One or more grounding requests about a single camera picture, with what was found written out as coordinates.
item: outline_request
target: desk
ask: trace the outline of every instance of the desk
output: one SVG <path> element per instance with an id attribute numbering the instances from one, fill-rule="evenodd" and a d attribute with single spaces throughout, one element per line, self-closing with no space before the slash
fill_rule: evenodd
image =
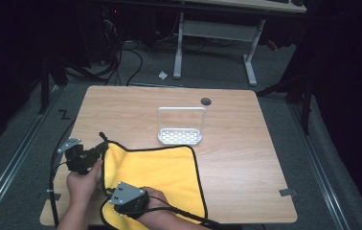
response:
<path id="1" fill-rule="evenodd" d="M 158 138 L 157 108 L 206 107 L 202 141 L 194 146 L 208 218 L 221 223 L 294 222 L 297 214 L 287 189 L 256 94 L 249 90 L 91 86 L 83 100 L 71 137 L 82 139 L 86 150 L 102 141 L 102 131 L 128 149 L 163 147 Z M 55 191 L 58 215 L 67 209 L 68 174 L 60 167 Z M 102 224 L 97 191 L 92 200 L 91 224 Z M 40 221 L 53 225 L 49 201 Z"/>
<path id="2" fill-rule="evenodd" d="M 297 7 L 291 2 L 285 4 L 285 3 L 277 3 L 265 0 L 252 0 L 252 1 L 185 0 L 185 1 L 192 3 L 200 3 L 200 4 L 223 5 L 228 7 L 259 9 L 267 11 L 302 12 L 302 13 L 306 12 L 306 8 L 304 6 Z M 256 47 L 259 43 L 264 23 L 265 20 L 262 19 L 260 20 L 259 25 L 249 27 L 249 26 L 239 26 L 239 25 L 231 25 L 223 23 L 202 22 L 196 20 L 184 20 L 184 13 L 181 12 L 179 27 L 178 27 L 178 45 L 177 45 L 177 51 L 175 53 L 173 76 L 176 79 L 181 78 L 181 69 L 182 69 L 181 65 L 182 65 L 182 54 L 183 54 L 182 41 L 184 35 L 249 41 L 250 47 L 248 49 L 248 54 L 243 56 L 243 62 L 246 68 L 246 74 L 249 80 L 249 84 L 252 86 L 256 86 L 257 81 L 251 61 L 256 51 Z"/>

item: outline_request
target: yellow cloth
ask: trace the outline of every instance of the yellow cloth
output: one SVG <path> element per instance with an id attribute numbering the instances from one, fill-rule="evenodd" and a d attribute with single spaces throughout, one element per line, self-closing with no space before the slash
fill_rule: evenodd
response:
<path id="1" fill-rule="evenodd" d="M 103 189 L 114 189 L 120 181 L 135 187 L 148 186 L 162 191 L 172 206 L 207 217 L 195 154 L 188 146 L 126 149 L 110 142 L 103 156 L 102 178 Z M 101 214 L 102 221 L 116 229 L 146 229 L 137 220 L 115 213 L 114 206 L 107 201 Z"/>

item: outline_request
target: wooden table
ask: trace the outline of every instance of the wooden table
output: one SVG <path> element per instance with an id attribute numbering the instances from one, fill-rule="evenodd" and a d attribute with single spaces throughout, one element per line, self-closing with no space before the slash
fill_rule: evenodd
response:
<path id="1" fill-rule="evenodd" d="M 158 107 L 206 107 L 201 143 L 194 146 L 209 219 L 221 223 L 294 222 L 297 214 L 287 189 L 256 94 L 249 90 L 91 86 L 84 98 L 71 137 L 80 138 L 86 150 L 110 140 L 128 149 L 162 147 L 157 138 Z M 55 179 L 61 217 L 68 207 L 62 166 Z M 105 197 L 97 191 L 90 223 L 102 224 L 100 206 Z M 40 221 L 53 225 L 47 201 Z"/>

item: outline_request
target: black cable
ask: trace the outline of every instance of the black cable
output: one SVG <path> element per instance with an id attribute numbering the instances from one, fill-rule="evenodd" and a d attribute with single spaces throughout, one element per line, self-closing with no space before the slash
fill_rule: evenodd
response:
<path id="1" fill-rule="evenodd" d="M 64 165 L 64 164 L 67 164 L 67 162 L 64 161 L 64 162 L 62 162 L 62 163 L 59 163 L 57 166 L 55 166 L 55 167 L 54 167 L 54 172 L 55 172 L 60 166 L 62 166 L 62 165 Z"/>
<path id="2" fill-rule="evenodd" d="M 80 74 L 82 74 L 84 77 L 88 78 L 89 80 L 92 81 L 104 81 L 104 79 L 94 75 L 93 73 L 83 69 L 81 66 L 76 65 L 75 63 L 72 63 L 70 61 L 68 61 L 67 59 L 63 58 L 63 57 L 58 57 L 55 56 L 56 60 L 59 61 L 59 63 L 62 64 L 62 66 L 69 66 L 72 69 L 74 69 L 75 71 L 79 72 Z"/>
<path id="3" fill-rule="evenodd" d="M 122 62 L 122 51 L 123 51 L 123 47 L 124 46 L 122 46 L 121 47 L 121 50 L 120 50 L 120 56 L 119 56 L 119 63 L 121 63 Z M 119 80 L 119 86 L 121 86 L 122 85 L 122 81 L 121 81 L 121 77 L 119 77 L 119 66 L 118 66 L 118 68 L 116 69 L 116 78 L 115 78 L 115 85 L 117 85 L 117 82 L 118 82 L 118 80 Z"/>
<path id="4" fill-rule="evenodd" d="M 207 42 L 208 44 L 211 44 L 211 45 L 222 46 L 222 47 L 229 47 L 229 46 L 239 45 L 239 44 L 242 43 L 243 41 L 233 40 L 233 41 L 229 41 L 228 44 L 222 44 L 222 43 L 220 43 L 220 42 L 214 42 L 214 41 L 212 41 L 211 39 L 208 39 L 206 42 Z"/>
<path id="5" fill-rule="evenodd" d="M 156 40 L 155 43 L 159 44 L 161 41 L 166 41 L 168 39 L 173 39 L 175 37 L 178 37 L 178 35 L 173 35 L 175 32 L 175 29 L 177 28 L 177 25 L 179 25 L 178 20 L 180 18 L 180 12 L 177 14 L 177 17 L 175 17 L 174 25 L 172 26 L 172 30 L 170 31 L 169 35 L 165 36 L 162 39 Z"/>
<path id="6" fill-rule="evenodd" d="M 112 70 L 112 73 L 110 73 L 109 77 L 107 77 L 104 85 L 107 85 L 109 83 L 110 79 L 112 78 L 113 74 L 118 71 L 119 64 L 121 63 L 121 59 L 122 59 L 122 51 L 121 51 L 120 59 L 118 60 L 117 58 L 115 58 L 115 60 L 116 60 L 116 68 L 114 70 Z"/>
<path id="7" fill-rule="evenodd" d="M 151 196 L 151 195 L 149 195 L 148 197 L 158 199 L 158 200 L 162 201 L 163 203 L 169 205 L 169 207 L 150 208 L 150 209 L 145 209 L 145 210 L 141 210 L 141 211 L 137 211 L 137 212 L 121 212 L 121 214 L 129 216 L 129 215 L 140 215 L 140 214 L 150 213 L 150 212 L 154 212 L 154 211 L 165 210 L 165 211 L 171 211 L 171 212 L 173 212 L 175 214 L 182 215 L 182 216 L 184 216 L 186 218 L 189 218 L 189 219 L 195 219 L 195 220 L 201 221 L 202 223 L 208 223 L 210 225 L 218 227 L 219 229 L 223 228 L 223 226 L 220 223 L 218 223 L 218 222 L 216 222 L 214 220 L 211 220 L 211 219 L 208 219 L 208 218 L 202 218 L 202 217 L 197 216 L 195 214 L 192 214 L 192 213 L 186 212 L 184 210 L 178 209 L 178 208 L 170 205 L 169 203 L 167 203 L 165 200 L 163 200 L 161 198 Z"/>
<path id="8" fill-rule="evenodd" d="M 68 132 L 68 130 L 70 129 L 70 127 L 74 124 L 74 122 L 76 121 L 77 118 L 75 118 L 71 124 L 64 130 L 64 132 L 62 133 L 61 137 L 59 138 L 56 147 L 53 151 L 53 155 L 52 155 L 52 159 L 50 162 L 50 177 L 49 177 L 49 195 L 50 195 L 50 203 L 52 205 L 52 212 L 53 212 L 53 219 L 54 219 L 54 223 L 55 223 L 55 227 L 58 226 L 58 213 L 57 213 L 57 206 L 56 206 L 56 197 L 55 197 L 55 192 L 54 192 L 54 178 L 55 178 L 55 163 L 56 163 L 56 159 L 58 157 L 58 147 L 60 146 L 60 143 L 62 141 L 62 139 L 64 138 L 65 134 Z"/>
<path id="9" fill-rule="evenodd" d="M 196 51 L 200 51 L 202 49 L 204 49 L 207 45 L 207 39 L 205 38 L 198 38 L 196 37 L 195 39 L 193 39 L 192 37 L 188 37 L 188 41 L 191 43 L 189 45 L 197 45 L 199 43 L 201 43 L 201 47 L 197 48 L 197 49 L 189 49 L 185 46 L 185 44 L 183 44 L 182 48 L 185 50 L 185 51 L 192 51 L 192 52 L 196 52 Z"/>
<path id="10" fill-rule="evenodd" d="M 118 38 L 117 38 L 117 39 L 119 39 L 119 42 L 118 42 L 119 44 L 120 44 L 121 37 L 122 37 L 122 34 L 119 34 Z M 79 75 L 69 71 L 68 69 L 65 69 L 65 73 L 67 75 L 70 75 L 70 76 L 75 77 L 75 78 L 84 78 L 84 77 L 86 77 L 86 78 L 94 80 L 94 81 L 103 81 L 103 79 L 99 79 L 98 77 L 103 76 L 103 75 L 109 73 L 110 71 L 114 71 L 116 68 L 118 68 L 117 58 L 116 58 L 117 50 L 119 50 L 119 47 L 117 45 L 112 45 L 110 47 L 109 55 L 108 55 L 108 59 L 110 59 L 110 64 L 106 69 L 104 69 L 104 70 L 102 70 L 102 71 L 100 71 L 98 73 L 92 74 L 95 77 L 89 77 L 89 74 L 86 73 L 88 71 L 86 71 L 85 69 L 82 69 L 79 66 L 76 66 L 76 68 L 74 68 L 72 63 L 69 66 L 72 67 L 76 72 L 78 72 Z"/>
<path id="11" fill-rule="evenodd" d="M 177 36 L 174 36 L 174 37 L 169 37 L 168 39 L 166 40 L 160 40 L 160 41 L 156 41 L 156 45 L 160 46 L 160 47 L 163 47 L 163 48 L 172 48 L 172 47 L 175 47 L 177 46 L 177 41 L 174 40 L 175 38 L 177 38 Z"/>
<path id="12" fill-rule="evenodd" d="M 135 55 L 137 55 L 137 56 L 139 57 L 139 59 L 140 59 L 140 66 L 139 66 L 139 68 L 136 70 L 136 72 L 135 72 L 132 76 L 130 76 L 130 78 L 127 80 L 126 86 L 129 86 L 130 81 L 133 79 L 133 77 L 134 77 L 137 73 L 139 73 L 140 69 L 142 69 L 142 66 L 143 66 L 143 58 L 142 58 L 142 56 L 140 56 L 137 52 L 132 51 L 132 50 L 128 50 L 128 52 L 131 52 L 131 53 L 133 53 L 133 54 L 135 54 Z"/>

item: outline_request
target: person's arm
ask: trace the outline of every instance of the person's arm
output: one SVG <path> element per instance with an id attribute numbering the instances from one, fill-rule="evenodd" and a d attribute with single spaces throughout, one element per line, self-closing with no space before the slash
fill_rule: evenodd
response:
<path id="1" fill-rule="evenodd" d="M 163 192 L 154 190 L 149 187 L 144 187 L 144 190 L 148 192 L 150 196 L 148 202 L 148 209 L 159 208 L 159 207 L 168 207 L 166 197 Z M 168 229 L 177 229 L 177 230 L 201 230 L 208 229 L 204 226 L 195 224 L 193 222 L 187 221 L 186 219 L 180 218 L 175 215 L 172 211 L 167 210 L 158 210 L 149 213 L 144 213 L 139 218 L 137 218 L 145 227 L 150 230 L 168 230 Z"/>
<path id="2" fill-rule="evenodd" d="M 102 165 L 99 160 L 87 175 L 70 172 L 67 187 L 70 192 L 70 205 L 59 222 L 57 230 L 88 229 L 89 202 L 97 187 L 97 175 Z"/>

